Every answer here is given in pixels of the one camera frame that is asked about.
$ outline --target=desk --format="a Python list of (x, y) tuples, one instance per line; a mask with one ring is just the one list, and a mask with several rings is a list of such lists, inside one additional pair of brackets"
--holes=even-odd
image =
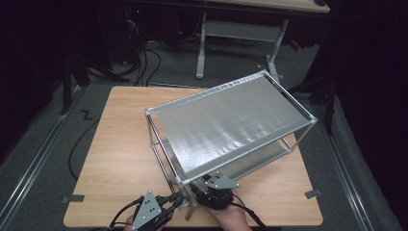
[[(169, 195), (170, 189), (150, 146), (144, 109), (198, 92), (192, 89), (112, 89), (99, 122), (89, 154), (73, 194), (83, 202), (70, 202), (64, 217), (69, 227), (103, 227), (131, 201), (145, 195)], [(245, 205), (268, 226), (320, 225), (322, 216), (316, 198), (307, 199), (312, 189), (298, 149), (244, 176), (237, 189)], [(187, 209), (175, 211), (168, 227), (216, 227), (204, 208), (190, 221)], [(129, 209), (117, 221), (134, 212)], [(257, 226), (248, 217), (251, 226)]]

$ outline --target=frosted plastic sheet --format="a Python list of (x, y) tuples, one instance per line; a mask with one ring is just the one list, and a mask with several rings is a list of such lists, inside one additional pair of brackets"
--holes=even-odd
[[(310, 124), (263, 73), (153, 111), (166, 130), (176, 165), (184, 171), (181, 175), (187, 178), (197, 178)], [(259, 158), (247, 160), (246, 167), (260, 164)]]

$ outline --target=black cable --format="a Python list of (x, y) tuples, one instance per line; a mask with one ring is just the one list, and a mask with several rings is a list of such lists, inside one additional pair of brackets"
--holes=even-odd
[(244, 209), (254, 220), (255, 222), (264, 230), (269, 230), (269, 228), (259, 219), (259, 217), (253, 212), (252, 210), (248, 209), (246, 206), (242, 206), (241, 204), (237, 204), (231, 202), (230, 205), (237, 206), (239, 208)]
[(126, 205), (125, 207), (123, 207), (114, 217), (114, 219), (111, 221), (110, 225), (108, 226), (107, 229), (109, 230), (113, 230), (115, 228), (116, 224), (128, 224), (125, 222), (116, 222), (116, 220), (120, 217), (120, 215), (125, 212), (126, 210), (128, 210), (129, 208), (131, 208), (134, 205), (137, 205), (139, 203), (142, 203), (144, 200), (144, 196), (141, 196), (139, 199), (132, 201), (131, 203), (129, 203), (128, 205)]
[(87, 131), (85, 131), (81, 137), (75, 142), (74, 146), (71, 149), (71, 152), (69, 153), (69, 158), (68, 158), (68, 167), (69, 167), (69, 172), (71, 173), (72, 177), (78, 181), (78, 176), (75, 175), (74, 171), (72, 170), (72, 165), (71, 165), (71, 159), (72, 159), (72, 155), (74, 153), (75, 148), (77, 147), (77, 145), (79, 144), (79, 142), (81, 141), (81, 139), (87, 134), (87, 132), (89, 132), (89, 130), (95, 126), (98, 122), (99, 122), (100, 118), (98, 118), (96, 121), (93, 122), (93, 124), (87, 129)]
[(157, 40), (157, 41), (153, 41), (153, 42), (159, 42), (159, 46), (158, 47), (155, 47), (154, 49), (146, 49), (146, 50), (159, 50), (160, 48), (162, 48), (162, 46), (163, 46), (163, 43), (161, 42), (161, 41), (159, 41), (159, 40)]
[(136, 79), (135, 84), (133, 85), (133, 87), (138, 86), (140, 80), (143, 81), (143, 80), (142, 80), (142, 79), (143, 79), (143, 75), (144, 75), (144, 72), (145, 72), (146, 69), (147, 69), (147, 55), (146, 55), (146, 50), (145, 50), (145, 49), (143, 50), (143, 55), (144, 55), (144, 69), (143, 69), (143, 71), (141, 72), (141, 75), (138, 76), (138, 78)]
[(157, 58), (159, 58), (159, 63), (157, 64), (156, 69), (150, 74), (150, 76), (149, 76), (149, 77), (147, 78), (147, 80), (146, 80), (146, 86), (148, 87), (150, 79), (153, 77), (153, 75), (154, 75), (154, 74), (156, 73), (156, 71), (159, 69), (160, 64), (162, 63), (162, 58), (160, 57), (160, 55), (159, 55), (158, 53), (156, 53), (156, 52), (154, 52), (154, 51), (152, 51), (152, 50), (146, 50), (146, 51), (155, 54), (155, 55), (157, 56)]

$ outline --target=metal bar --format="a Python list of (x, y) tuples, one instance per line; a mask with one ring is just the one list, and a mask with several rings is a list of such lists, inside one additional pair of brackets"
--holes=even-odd
[(14, 192), (11, 195), (9, 201), (7, 202), (6, 206), (0, 213), (1, 220), (0, 230), (7, 230), (7, 227), (12, 222), (15, 213), (17, 212), (25, 196), (33, 186), (39, 172), (41, 171), (48, 156), (50, 155), (50, 150), (54, 143), (55, 138), (60, 134), (61, 129), (63, 128), (66, 122), (66, 119), (68, 118), (69, 114), (72, 111), (72, 108), (74, 107), (78, 99), (82, 97), (84, 91), (85, 89), (80, 88), (79, 86), (76, 87), (76, 89), (73, 92), (74, 100), (72, 101), (72, 104), (70, 105), (69, 109), (66, 111), (65, 114), (59, 116), (54, 127), (51, 129), (51, 132), (48, 134), (41, 148), (37, 152), (37, 155), (34, 158), (33, 162), (31, 162), (27, 171), (24, 173), (23, 177), (19, 181), (17, 187), (14, 189)]
[[(313, 106), (315, 108), (314, 111), (317, 112), (318, 118), (323, 118), (322, 112), (318, 106)], [(348, 174), (347, 167), (343, 162), (343, 158), (340, 154), (339, 149), (333, 139), (333, 137), (328, 136), (327, 131), (324, 129), (324, 125), (320, 122), (319, 127), (321, 131), (324, 133), (326, 140), (329, 144), (331, 149), (331, 157), (333, 158), (335, 169), (339, 174), (340, 181), (342, 182), (345, 195), (348, 198), (348, 202), (350, 203), (351, 209), (353, 210), (354, 216), (357, 218), (357, 222), (360, 225), (362, 230), (374, 230), (372, 227), (369, 215), (366, 212), (366, 208), (364, 207), (363, 201), (361, 200), (361, 196), (358, 193), (353, 181), (351, 180), (350, 175)]]
[(146, 112), (146, 117), (147, 117), (147, 120), (148, 120), (148, 122), (150, 124), (150, 129), (153, 130), (154, 134), (156, 135), (157, 141), (159, 142), (160, 146), (162, 147), (163, 152), (165, 153), (166, 159), (167, 159), (167, 161), (168, 161), (168, 163), (169, 163), (169, 165), (171, 167), (171, 170), (173, 171), (174, 176), (177, 179), (178, 175), (177, 175), (176, 168), (174, 167), (173, 163), (170, 161), (170, 157), (168, 156), (168, 153), (166, 152), (165, 145), (163, 144), (163, 142), (162, 142), (162, 140), (161, 140), (161, 138), (159, 136), (159, 132), (157, 131), (156, 126), (154, 125), (153, 119), (152, 119), (152, 117), (150, 116), (150, 114), (148, 112)]

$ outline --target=translucent panel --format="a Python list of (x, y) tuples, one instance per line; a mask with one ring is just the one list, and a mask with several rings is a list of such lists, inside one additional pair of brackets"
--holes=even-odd
[(260, 72), (152, 109), (178, 175), (193, 180), (253, 153), (224, 168), (237, 178), (287, 151), (273, 142), (311, 121), (270, 79)]

